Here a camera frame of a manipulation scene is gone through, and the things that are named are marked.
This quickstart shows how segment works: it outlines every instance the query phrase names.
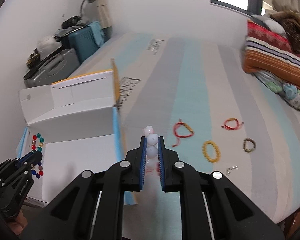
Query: finger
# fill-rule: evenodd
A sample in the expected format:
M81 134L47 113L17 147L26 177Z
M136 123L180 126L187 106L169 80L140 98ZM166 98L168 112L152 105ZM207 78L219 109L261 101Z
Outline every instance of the finger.
M23 228L22 226L17 222L9 222L8 227L18 236L21 234Z
M22 228L25 228L28 224L27 219L23 216L22 211L20 210L19 215L15 218L15 221L18 222Z

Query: cardboard box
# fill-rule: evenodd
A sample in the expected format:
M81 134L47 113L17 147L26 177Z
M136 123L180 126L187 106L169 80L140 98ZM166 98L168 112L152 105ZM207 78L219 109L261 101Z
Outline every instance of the cardboard box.
M109 70L21 90L19 98L27 128L18 156L31 151L32 135L44 138L44 175L34 177L30 198L48 203L82 171L105 171L124 159L114 63ZM126 195L126 203L134 204Z

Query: wooden bed frame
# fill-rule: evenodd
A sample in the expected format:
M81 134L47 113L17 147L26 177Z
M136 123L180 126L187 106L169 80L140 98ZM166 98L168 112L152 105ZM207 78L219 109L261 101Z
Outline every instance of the wooden bed frame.
M300 208L284 220L286 240L300 240Z

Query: mattress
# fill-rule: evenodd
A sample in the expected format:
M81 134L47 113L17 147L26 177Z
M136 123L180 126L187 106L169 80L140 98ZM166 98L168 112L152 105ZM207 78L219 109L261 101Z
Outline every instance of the mattress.
M166 147L197 171L225 174L238 166L228 178L275 223L300 207L300 112L242 70L240 51L197 39L127 33L110 39L73 76L106 69L112 57L121 78L127 149L137 148L142 128L152 125ZM242 128L221 128L232 117L244 122ZM179 119L194 136L172 148ZM243 150L245 138L256 142L255 151ZM217 163L202 154L207 140L220 149ZM213 158L212 147L208 153ZM124 207L123 236L182 238L179 195L161 192L156 171L146 176L136 198L137 205Z

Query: small metal charm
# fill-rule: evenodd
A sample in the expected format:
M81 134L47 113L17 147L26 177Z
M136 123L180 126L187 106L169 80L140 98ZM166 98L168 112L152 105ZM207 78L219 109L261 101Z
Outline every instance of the small metal charm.
M237 170L238 168L239 168L238 166L232 166L226 170L226 174L229 176L231 174L230 171Z

